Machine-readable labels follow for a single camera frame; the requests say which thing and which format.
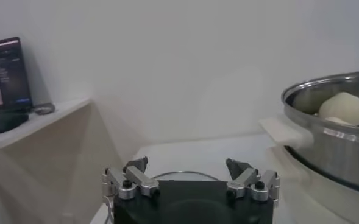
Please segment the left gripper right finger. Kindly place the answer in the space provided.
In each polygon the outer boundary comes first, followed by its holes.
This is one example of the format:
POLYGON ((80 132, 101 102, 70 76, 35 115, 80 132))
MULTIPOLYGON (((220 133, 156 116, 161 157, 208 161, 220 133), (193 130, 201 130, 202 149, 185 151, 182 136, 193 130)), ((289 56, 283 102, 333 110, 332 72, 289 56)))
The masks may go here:
POLYGON ((261 174, 249 163, 227 158, 226 166, 232 181, 227 182, 226 196, 228 201, 235 202, 249 195, 258 203, 272 201, 278 206, 280 195, 280 176, 273 170, 261 174))

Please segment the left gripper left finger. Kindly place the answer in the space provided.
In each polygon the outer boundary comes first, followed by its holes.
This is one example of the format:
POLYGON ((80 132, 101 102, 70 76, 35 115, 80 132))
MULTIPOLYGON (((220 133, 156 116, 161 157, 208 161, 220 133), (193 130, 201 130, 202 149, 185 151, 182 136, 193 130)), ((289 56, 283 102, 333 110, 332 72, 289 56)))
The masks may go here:
POLYGON ((129 161, 122 170, 114 167, 105 168, 102 174, 102 199, 109 213, 114 213, 114 200, 133 200, 137 191, 148 198, 160 195, 159 182, 144 173, 148 158, 142 157, 129 161))

